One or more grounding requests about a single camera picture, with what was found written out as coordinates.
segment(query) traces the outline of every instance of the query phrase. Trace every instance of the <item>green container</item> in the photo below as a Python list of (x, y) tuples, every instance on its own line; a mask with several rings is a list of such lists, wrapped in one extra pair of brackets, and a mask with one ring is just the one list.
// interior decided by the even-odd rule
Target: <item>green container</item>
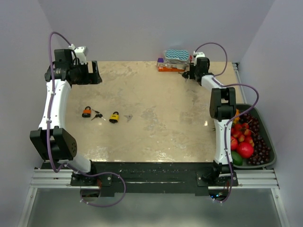
[[(240, 112), (243, 112), (245, 110), (247, 110), (248, 108), (250, 108), (251, 105), (249, 104), (237, 104), (237, 109), (240, 110)], [(244, 158), (243, 159), (243, 165), (241, 166), (236, 166), (233, 165), (234, 167), (238, 168), (238, 169), (257, 169), (257, 168), (261, 168), (261, 167), (266, 167), (266, 166), (270, 166), (272, 164), (274, 164), (276, 162), (276, 152), (275, 149), (273, 147), (273, 144), (271, 142), (271, 139), (269, 137), (268, 131), (262, 121), (262, 118), (259, 114), (259, 112), (257, 111), (256, 108), (253, 108), (251, 111), (249, 111), (249, 114), (252, 115), (253, 117), (256, 117), (259, 120), (259, 125), (260, 125), (260, 131), (259, 131), (259, 135), (264, 139), (264, 141), (266, 142), (267, 146), (270, 147), (270, 158), (269, 158), (269, 162), (266, 164), (262, 164), (259, 166), (253, 166), (253, 165), (248, 165), (248, 159)]]

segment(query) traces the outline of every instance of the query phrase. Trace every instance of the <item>orange padlock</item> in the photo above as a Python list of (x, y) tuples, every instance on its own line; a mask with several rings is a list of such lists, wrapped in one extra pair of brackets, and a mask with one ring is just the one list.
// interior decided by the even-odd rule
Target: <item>orange padlock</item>
[(91, 108), (90, 108), (90, 106), (87, 106), (83, 110), (82, 117), (90, 117), (90, 115), (91, 115)]

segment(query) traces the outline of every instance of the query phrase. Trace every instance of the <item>silver key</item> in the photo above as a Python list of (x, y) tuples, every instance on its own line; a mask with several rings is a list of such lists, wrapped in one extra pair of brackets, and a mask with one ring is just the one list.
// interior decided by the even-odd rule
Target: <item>silver key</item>
[(126, 117), (127, 122), (129, 122), (132, 119), (133, 116), (130, 114), (130, 115), (124, 115), (124, 117)]

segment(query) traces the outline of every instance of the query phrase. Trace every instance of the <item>blue patterned object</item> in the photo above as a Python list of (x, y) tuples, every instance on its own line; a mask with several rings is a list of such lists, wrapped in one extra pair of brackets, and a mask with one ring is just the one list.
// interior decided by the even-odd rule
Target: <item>blue patterned object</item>
[(166, 60), (188, 61), (189, 53), (184, 50), (167, 50), (165, 51)]

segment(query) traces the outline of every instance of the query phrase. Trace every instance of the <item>red fruit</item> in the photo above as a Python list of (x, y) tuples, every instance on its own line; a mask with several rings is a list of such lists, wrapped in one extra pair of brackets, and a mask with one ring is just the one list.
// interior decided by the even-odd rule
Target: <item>red fruit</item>
[(242, 127), (245, 128), (245, 129), (249, 129), (249, 128), (250, 128), (249, 125), (248, 125), (247, 123), (243, 123), (243, 124), (242, 124)]
[(252, 142), (253, 142), (253, 141), (252, 141), (252, 137), (250, 137), (250, 136), (245, 137), (244, 142), (252, 143)]
[(238, 141), (239, 142), (243, 142), (245, 140), (245, 136), (244, 135), (240, 135), (239, 137), (238, 137)]
[(237, 147), (237, 152), (242, 158), (249, 158), (254, 153), (254, 148), (247, 142), (242, 142)]
[(242, 125), (241, 124), (235, 124), (234, 129), (236, 131), (240, 131), (242, 129)]
[(231, 136), (231, 150), (236, 150), (237, 147), (238, 147), (237, 139)]
[(245, 135), (245, 136), (250, 136), (250, 135), (251, 135), (251, 130), (246, 129), (246, 130), (244, 131), (244, 135)]
[(242, 133), (240, 131), (235, 131), (232, 136), (234, 138), (238, 138), (240, 135), (242, 135)]

